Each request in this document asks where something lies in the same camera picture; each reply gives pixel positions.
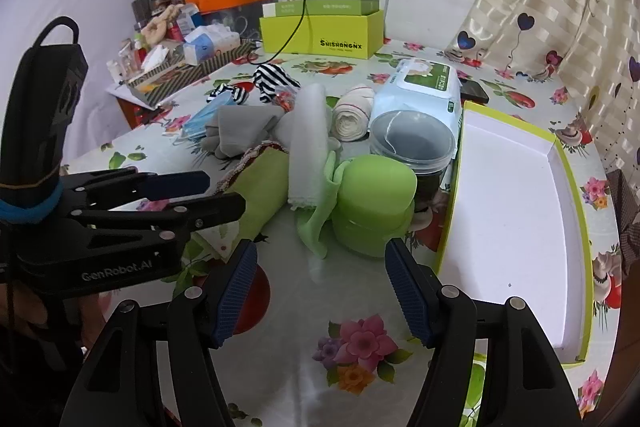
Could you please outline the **green towel with patterned trim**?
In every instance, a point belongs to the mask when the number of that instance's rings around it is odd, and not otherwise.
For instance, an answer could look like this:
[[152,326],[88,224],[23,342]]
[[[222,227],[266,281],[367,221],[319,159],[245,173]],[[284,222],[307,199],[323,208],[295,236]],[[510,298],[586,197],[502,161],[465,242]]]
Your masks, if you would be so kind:
[[221,257],[241,239],[254,241],[288,200],[288,152],[266,141],[248,150],[216,186],[215,195],[236,193],[245,200],[239,220],[213,228],[209,244]]

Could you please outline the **blue face mask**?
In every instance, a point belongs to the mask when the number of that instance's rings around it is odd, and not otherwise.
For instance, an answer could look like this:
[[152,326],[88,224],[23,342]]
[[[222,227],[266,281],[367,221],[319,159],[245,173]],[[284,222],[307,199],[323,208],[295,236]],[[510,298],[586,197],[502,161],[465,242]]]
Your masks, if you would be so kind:
[[206,135],[205,127],[217,115],[218,110],[224,106],[235,106],[233,102],[218,98],[206,105],[194,114],[182,127],[180,138],[186,141],[198,141]]

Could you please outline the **grey white socks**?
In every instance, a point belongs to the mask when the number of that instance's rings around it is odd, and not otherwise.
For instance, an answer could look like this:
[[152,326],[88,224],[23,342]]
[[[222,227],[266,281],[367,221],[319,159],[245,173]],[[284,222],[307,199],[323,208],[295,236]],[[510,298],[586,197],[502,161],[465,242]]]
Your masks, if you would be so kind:
[[205,125],[200,147],[218,159],[243,156],[251,148],[272,141],[288,150],[293,134],[293,114],[277,105],[224,106]]

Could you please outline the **light green cloth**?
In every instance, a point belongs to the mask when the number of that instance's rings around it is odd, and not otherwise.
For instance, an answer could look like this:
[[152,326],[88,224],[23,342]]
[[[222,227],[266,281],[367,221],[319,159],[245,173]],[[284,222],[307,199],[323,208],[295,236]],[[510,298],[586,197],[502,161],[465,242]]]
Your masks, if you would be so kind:
[[322,230],[336,206],[344,171],[348,165],[348,160],[338,162],[337,153],[331,150],[323,168],[318,205],[312,209],[297,209],[295,213],[298,237],[308,251],[319,259],[324,259],[328,254],[328,246],[321,237]]

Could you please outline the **white towel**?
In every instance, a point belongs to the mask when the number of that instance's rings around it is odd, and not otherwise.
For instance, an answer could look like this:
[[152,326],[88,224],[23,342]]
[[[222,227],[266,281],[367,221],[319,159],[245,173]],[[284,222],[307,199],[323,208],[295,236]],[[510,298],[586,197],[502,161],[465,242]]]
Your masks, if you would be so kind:
[[320,202],[323,169],[330,151],[329,117],[322,84],[313,83],[298,92],[288,153],[288,203],[293,209],[317,207]]

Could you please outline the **white tray green rim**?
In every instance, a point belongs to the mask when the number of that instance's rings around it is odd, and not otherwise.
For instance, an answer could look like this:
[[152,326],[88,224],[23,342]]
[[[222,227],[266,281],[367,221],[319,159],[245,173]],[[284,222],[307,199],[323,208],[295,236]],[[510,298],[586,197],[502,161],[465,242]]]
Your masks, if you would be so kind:
[[585,362],[593,302],[587,222],[551,132],[465,103],[435,271],[476,300],[522,298],[560,362]]

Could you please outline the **black white striped sock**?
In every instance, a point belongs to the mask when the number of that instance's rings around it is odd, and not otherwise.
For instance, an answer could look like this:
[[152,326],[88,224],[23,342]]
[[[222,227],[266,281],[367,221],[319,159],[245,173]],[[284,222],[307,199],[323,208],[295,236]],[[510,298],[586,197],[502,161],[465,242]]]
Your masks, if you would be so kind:
[[258,65],[252,78],[262,103],[270,103],[280,90],[290,90],[295,93],[300,89],[299,82],[278,64]]

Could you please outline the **green round plastic container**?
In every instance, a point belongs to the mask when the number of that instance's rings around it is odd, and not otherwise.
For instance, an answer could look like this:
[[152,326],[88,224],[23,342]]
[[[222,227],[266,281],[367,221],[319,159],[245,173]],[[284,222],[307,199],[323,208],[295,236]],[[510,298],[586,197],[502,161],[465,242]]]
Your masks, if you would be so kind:
[[387,242],[408,231],[416,174],[398,160],[371,154],[343,161],[338,173],[331,215],[337,242],[358,255],[383,258]]

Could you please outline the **rolled beige bandage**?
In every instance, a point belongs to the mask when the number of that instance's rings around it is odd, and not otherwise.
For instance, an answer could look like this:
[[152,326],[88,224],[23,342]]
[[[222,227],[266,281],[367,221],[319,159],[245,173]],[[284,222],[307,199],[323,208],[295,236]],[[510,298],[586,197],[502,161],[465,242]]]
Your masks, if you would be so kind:
[[368,132],[375,92],[360,84],[347,91],[333,107],[332,134],[338,141],[354,142]]

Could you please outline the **brown checked cloth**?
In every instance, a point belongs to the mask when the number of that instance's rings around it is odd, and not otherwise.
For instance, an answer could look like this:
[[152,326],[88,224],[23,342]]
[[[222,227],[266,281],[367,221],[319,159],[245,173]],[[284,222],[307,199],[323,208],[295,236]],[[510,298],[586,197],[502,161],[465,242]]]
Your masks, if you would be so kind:
[[620,169],[609,172],[606,177],[610,184],[615,211],[620,252],[622,253],[623,278],[628,277],[634,262],[640,255],[639,203],[634,198],[629,184]]

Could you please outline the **lime green cardboard box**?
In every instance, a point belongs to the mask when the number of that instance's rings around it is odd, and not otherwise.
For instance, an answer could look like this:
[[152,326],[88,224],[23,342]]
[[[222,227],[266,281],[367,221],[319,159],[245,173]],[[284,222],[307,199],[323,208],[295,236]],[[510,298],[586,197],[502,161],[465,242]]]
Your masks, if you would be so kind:
[[384,12],[370,15],[262,17],[267,53],[317,54],[367,60],[382,48]]

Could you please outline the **green flat carton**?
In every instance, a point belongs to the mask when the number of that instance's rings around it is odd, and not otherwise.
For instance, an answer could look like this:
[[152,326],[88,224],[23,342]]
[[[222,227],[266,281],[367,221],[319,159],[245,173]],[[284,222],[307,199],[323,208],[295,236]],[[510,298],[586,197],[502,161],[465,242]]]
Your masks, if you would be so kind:
[[378,12],[378,0],[294,0],[265,3],[263,17],[308,15],[370,15]]

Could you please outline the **clear lidded plastic tub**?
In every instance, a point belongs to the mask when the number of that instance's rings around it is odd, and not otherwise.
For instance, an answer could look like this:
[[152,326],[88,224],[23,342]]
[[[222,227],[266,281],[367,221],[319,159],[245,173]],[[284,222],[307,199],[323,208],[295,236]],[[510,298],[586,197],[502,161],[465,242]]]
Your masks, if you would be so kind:
[[418,180],[416,199],[428,202],[457,152],[457,139],[446,124],[415,110],[393,110],[370,124],[370,150],[409,167]]

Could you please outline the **black smartphone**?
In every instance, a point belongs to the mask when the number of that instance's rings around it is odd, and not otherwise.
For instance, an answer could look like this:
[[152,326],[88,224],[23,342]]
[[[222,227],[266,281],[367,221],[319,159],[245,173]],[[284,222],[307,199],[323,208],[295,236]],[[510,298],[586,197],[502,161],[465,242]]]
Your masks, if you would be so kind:
[[487,105],[489,96],[486,91],[474,80],[461,80],[460,84],[461,101],[470,101],[480,105]]

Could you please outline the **cream curtain with hearts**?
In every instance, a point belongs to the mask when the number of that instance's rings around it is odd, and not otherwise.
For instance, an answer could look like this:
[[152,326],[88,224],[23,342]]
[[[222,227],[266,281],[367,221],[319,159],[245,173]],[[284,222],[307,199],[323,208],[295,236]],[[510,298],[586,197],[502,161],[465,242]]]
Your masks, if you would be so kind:
[[603,165],[639,181],[639,0],[475,0],[445,51],[499,72],[559,78]]

